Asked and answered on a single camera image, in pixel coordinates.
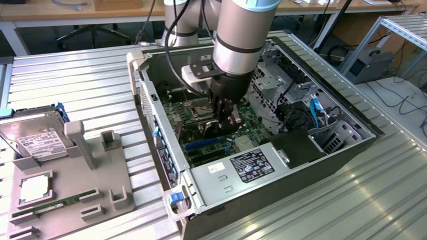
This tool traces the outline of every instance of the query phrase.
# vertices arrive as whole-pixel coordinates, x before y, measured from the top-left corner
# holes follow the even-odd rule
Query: hard drive
[[[73,142],[65,137],[68,117],[61,104],[22,109],[1,116],[0,137],[18,158],[33,157],[42,162],[66,155]]]

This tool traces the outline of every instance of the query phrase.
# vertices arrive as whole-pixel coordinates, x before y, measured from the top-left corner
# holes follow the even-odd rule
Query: workbench
[[[385,118],[380,106],[293,35],[274,32],[269,36],[280,37],[385,136],[333,175],[202,239],[425,238],[425,144]],[[162,205],[160,180],[132,103],[125,54],[137,49],[120,46],[19,56],[2,70],[1,102],[6,107],[30,108],[61,101],[70,120],[82,120],[85,138],[109,129],[121,135],[136,209],[61,239],[180,239]],[[2,144],[0,239],[7,221],[11,157]]]
[[[141,1],[141,8],[106,11],[94,11],[92,5],[81,6],[82,10],[77,11],[54,5],[52,0],[26,0],[25,4],[5,4],[0,11],[0,18],[2,19],[2,21],[0,21],[0,30],[2,31],[15,56],[26,56],[29,52],[17,32],[17,28],[144,22],[146,20],[152,1]],[[73,0],[64,0],[62,2],[74,3]],[[337,17],[337,13],[344,2],[345,1],[341,0],[338,3],[330,4],[326,8],[325,13],[330,14],[330,17],[325,23],[314,47],[318,46],[332,26],[332,22]],[[405,11],[402,12],[402,15],[406,15],[412,12],[413,8],[418,6],[418,2],[416,0],[404,0],[404,4]],[[276,15],[289,16],[322,14],[324,9],[325,5],[320,5],[317,3],[309,3],[301,6],[290,0],[282,0],[277,7]],[[352,0],[345,13],[389,11],[396,11],[394,5],[373,6],[362,0]],[[149,21],[162,20],[164,4],[161,0],[157,0]]]

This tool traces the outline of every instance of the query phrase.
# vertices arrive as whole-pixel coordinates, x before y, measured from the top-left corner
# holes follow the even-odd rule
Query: metal rack
[[[409,64],[408,68],[402,72],[402,75],[409,71],[409,69],[424,57],[427,51],[427,15],[422,13],[404,16],[380,16],[372,28],[369,29],[365,37],[362,38],[358,47],[345,58],[342,64],[338,67],[338,71],[342,75],[346,74],[349,68],[352,67],[358,57],[360,52],[364,50],[365,46],[372,40],[372,37],[374,36],[380,26],[384,26],[389,31],[400,35],[406,41],[409,41],[422,50],[421,54],[417,56],[414,61]],[[388,38],[389,36],[380,41],[377,47],[384,45]]]

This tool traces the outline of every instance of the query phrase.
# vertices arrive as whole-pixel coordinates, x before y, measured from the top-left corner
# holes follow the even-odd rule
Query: power supply label
[[[260,149],[254,149],[229,160],[245,184],[274,171]]]
[[[56,131],[18,137],[15,140],[34,158],[65,152],[65,146]]]

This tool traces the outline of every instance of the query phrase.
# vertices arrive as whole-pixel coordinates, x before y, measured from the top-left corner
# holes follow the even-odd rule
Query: white sticker
[[[65,146],[56,131],[17,138],[18,143],[34,158],[65,152]]]
[[[210,174],[212,174],[212,173],[216,173],[216,172],[220,171],[220,170],[224,170],[225,167],[224,167],[224,164],[222,164],[221,162],[218,162],[218,163],[214,163],[214,164],[210,165],[210,166],[206,166],[206,169],[208,169],[208,171],[209,171]]]

